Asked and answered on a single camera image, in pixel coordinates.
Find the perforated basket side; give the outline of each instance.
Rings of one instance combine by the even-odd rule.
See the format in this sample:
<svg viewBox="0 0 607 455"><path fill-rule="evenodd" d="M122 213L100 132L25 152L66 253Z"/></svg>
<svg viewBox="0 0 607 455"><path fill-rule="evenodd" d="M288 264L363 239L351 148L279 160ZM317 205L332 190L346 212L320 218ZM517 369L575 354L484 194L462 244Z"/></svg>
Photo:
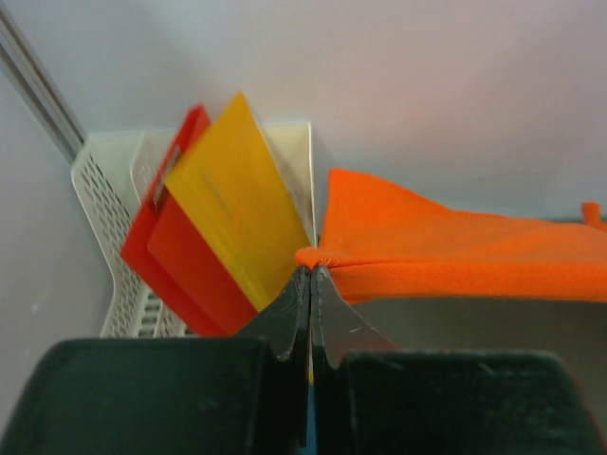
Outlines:
<svg viewBox="0 0 607 455"><path fill-rule="evenodd" d="M114 281L113 297L101 336L130 337L137 325L138 302L143 289L137 274L120 257L131 216L92 155L93 150L92 144L81 150L72 167L72 182Z"/></svg>

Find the white basket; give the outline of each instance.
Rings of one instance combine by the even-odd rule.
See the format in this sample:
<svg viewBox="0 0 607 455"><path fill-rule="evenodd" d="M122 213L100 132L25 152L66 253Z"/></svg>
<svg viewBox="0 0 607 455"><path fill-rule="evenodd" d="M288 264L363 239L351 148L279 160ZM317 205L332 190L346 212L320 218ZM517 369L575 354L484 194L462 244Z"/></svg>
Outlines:
<svg viewBox="0 0 607 455"><path fill-rule="evenodd" d="M309 123L262 125L277 168L312 244ZM90 136L72 165L72 182L112 275L102 337L184 337L191 332L120 257L120 249L175 131Z"/></svg>

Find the orange cloth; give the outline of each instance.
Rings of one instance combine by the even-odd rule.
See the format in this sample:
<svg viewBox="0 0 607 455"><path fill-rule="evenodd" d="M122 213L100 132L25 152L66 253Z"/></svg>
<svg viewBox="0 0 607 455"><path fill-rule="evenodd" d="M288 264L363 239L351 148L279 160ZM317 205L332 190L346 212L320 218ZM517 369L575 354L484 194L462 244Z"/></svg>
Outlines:
<svg viewBox="0 0 607 455"><path fill-rule="evenodd" d="M321 246L351 303L397 296L607 301L607 235L598 206L558 224L448 209L388 181L332 170Z"/></svg>

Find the yellow plastic sheet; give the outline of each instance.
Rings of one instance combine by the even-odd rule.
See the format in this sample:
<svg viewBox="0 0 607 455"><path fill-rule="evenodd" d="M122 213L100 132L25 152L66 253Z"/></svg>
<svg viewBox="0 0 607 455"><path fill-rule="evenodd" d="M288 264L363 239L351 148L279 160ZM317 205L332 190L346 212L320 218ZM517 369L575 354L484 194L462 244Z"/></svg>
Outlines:
<svg viewBox="0 0 607 455"><path fill-rule="evenodd" d="M165 180L252 305L280 293L308 246L298 212L239 93Z"/></svg>

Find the white wall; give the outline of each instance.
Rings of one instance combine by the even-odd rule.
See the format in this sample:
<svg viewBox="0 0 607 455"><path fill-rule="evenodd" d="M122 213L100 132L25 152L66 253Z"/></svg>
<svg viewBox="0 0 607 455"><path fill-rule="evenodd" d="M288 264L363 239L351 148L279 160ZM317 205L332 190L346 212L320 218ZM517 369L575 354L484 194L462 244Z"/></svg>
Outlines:
<svg viewBox="0 0 607 455"><path fill-rule="evenodd" d="M89 132L309 118L326 167L458 208L607 204L602 0L6 0ZM319 209L324 194L318 198Z"/></svg>
<svg viewBox="0 0 607 455"><path fill-rule="evenodd" d="M98 336L111 298L69 167L0 72L0 433L40 356Z"/></svg>

